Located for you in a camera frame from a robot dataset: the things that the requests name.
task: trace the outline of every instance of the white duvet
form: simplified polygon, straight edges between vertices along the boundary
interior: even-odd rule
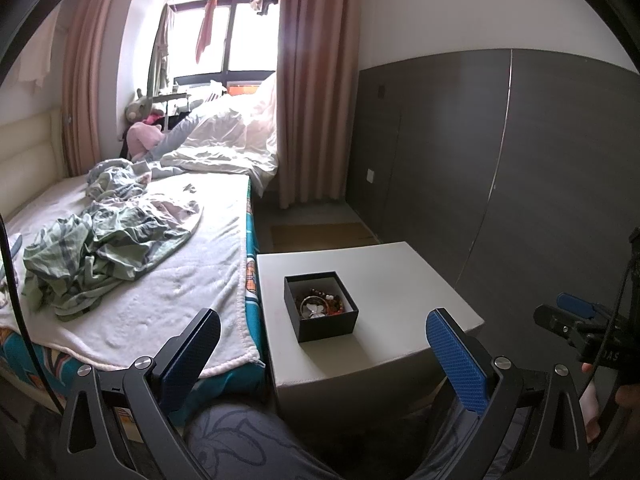
[[[207,105],[211,113],[177,150],[164,154],[160,164],[247,174],[262,196],[278,169],[275,74],[255,94],[225,95]]]
[[[195,193],[184,190],[189,184]],[[124,283],[102,298],[95,310],[60,321],[52,308],[22,309],[34,342],[57,349],[101,370],[129,367],[140,356],[155,355],[178,335],[203,307],[217,311],[220,342],[200,377],[224,373],[260,354],[246,324],[246,190],[248,177],[236,174],[186,173],[151,182],[148,192],[187,194],[203,213],[193,236],[152,272]],[[88,205],[84,176],[63,180],[20,211],[8,233],[21,232],[23,246],[56,218],[76,214]],[[22,250],[15,267],[24,283]],[[10,306],[0,308],[0,327],[17,332]]]

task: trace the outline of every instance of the bed headboard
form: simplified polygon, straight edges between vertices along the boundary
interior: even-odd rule
[[[65,177],[59,108],[0,126],[0,213],[5,220]]]

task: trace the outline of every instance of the black box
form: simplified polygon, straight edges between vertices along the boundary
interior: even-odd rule
[[[302,319],[294,298],[299,294],[305,294],[310,288],[321,290],[325,294],[338,295],[342,300],[344,312],[333,316]],[[285,276],[284,302],[299,343],[350,334],[358,319],[358,307],[335,272]]]

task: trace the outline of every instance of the black cable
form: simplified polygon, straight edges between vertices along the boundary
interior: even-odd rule
[[[616,296],[616,303],[614,304],[614,307],[613,307],[613,313],[611,314],[611,317],[609,318],[609,322],[607,323],[607,329],[605,330],[604,336],[602,337],[602,343],[600,345],[600,348],[598,349],[596,358],[593,360],[593,368],[591,369],[591,372],[589,373],[587,377],[587,381],[584,383],[582,390],[578,393],[578,399],[582,397],[587,387],[589,386],[589,383],[593,381],[593,378],[596,375],[596,370],[600,365],[600,361],[602,361],[602,356],[604,355],[605,348],[607,347],[607,343],[609,342],[611,333],[613,332],[613,329],[616,325],[616,318],[618,317],[620,304],[622,303],[622,296],[625,293],[626,280],[628,279],[629,274],[631,273],[631,270],[634,268],[637,260],[638,260],[638,255],[635,255],[626,264],[625,273],[622,276],[622,282],[620,283],[620,288],[618,289],[618,295]]]
[[[36,372],[38,373],[38,377],[42,381],[42,384],[51,397],[54,406],[60,412],[60,415],[63,414],[65,409],[60,404],[60,401],[56,397],[56,394],[53,392],[49,381],[47,381],[47,377],[44,375],[44,370],[42,369],[42,365],[38,358],[36,357],[36,351],[33,347],[33,343],[31,342],[31,337],[29,336],[29,331],[27,330],[27,325],[24,323],[24,317],[22,316],[22,309],[20,308],[20,297],[18,295],[18,288],[15,285],[15,269],[14,263],[11,258],[11,247],[9,247],[9,238],[6,235],[6,229],[4,228],[4,220],[2,219],[2,215],[0,214],[0,250],[2,252],[2,264],[4,265],[4,272],[6,274],[6,285],[9,289],[9,298],[11,299],[11,304],[14,308],[14,315],[16,323],[18,324],[18,329],[20,329],[20,335],[24,340],[24,345],[27,347],[27,352],[29,353],[29,357],[31,358],[31,362],[33,366],[36,368]]]

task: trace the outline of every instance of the pink stuffed animal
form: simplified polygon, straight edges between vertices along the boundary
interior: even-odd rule
[[[150,126],[145,123],[135,123],[129,127],[127,132],[127,146],[131,154],[131,160],[136,162],[164,138],[164,133],[160,131],[160,124]]]

